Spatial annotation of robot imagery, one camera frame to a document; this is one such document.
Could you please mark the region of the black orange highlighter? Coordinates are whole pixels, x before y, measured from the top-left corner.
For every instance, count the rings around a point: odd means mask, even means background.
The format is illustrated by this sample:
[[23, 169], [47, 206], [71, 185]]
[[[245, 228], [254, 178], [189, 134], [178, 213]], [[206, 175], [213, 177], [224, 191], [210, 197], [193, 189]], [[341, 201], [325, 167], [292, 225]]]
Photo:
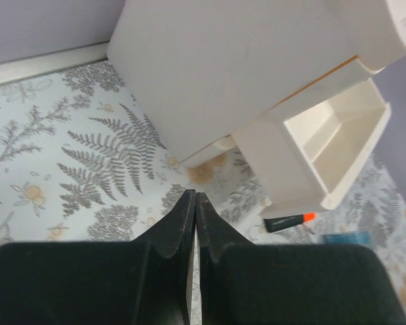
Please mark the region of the black orange highlighter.
[[293, 215], [289, 217], [278, 217], [272, 219], [263, 219], [265, 229], [268, 233], [275, 233], [288, 228], [301, 225], [314, 220], [316, 213], [306, 213], [303, 215]]

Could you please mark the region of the white drawer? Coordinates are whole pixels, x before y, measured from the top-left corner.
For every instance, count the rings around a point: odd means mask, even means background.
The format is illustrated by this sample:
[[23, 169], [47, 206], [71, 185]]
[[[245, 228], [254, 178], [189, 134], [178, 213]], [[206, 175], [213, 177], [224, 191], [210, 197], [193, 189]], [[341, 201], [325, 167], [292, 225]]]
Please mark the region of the white drawer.
[[271, 204], [264, 219], [335, 209], [390, 118], [372, 79], [280, 121], [267, 113], [232, 137]]

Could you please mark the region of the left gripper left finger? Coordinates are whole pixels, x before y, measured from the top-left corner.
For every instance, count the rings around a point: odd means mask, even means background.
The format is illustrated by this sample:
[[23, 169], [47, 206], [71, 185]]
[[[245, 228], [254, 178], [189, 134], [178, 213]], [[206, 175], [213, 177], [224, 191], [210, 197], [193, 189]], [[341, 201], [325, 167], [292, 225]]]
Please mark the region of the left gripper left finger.
[[129, 242], [0, 247], [0, 324], [188, 324], [196, 193]]

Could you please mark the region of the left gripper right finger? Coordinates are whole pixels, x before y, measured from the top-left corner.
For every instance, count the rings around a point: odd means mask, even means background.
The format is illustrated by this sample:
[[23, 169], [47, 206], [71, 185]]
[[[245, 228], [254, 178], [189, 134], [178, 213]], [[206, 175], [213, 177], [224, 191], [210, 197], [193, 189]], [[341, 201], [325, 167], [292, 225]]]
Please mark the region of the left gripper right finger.
[[254, 244], [196, 195], [204, 324], [406, 324], [378, 256], [357, 244]]

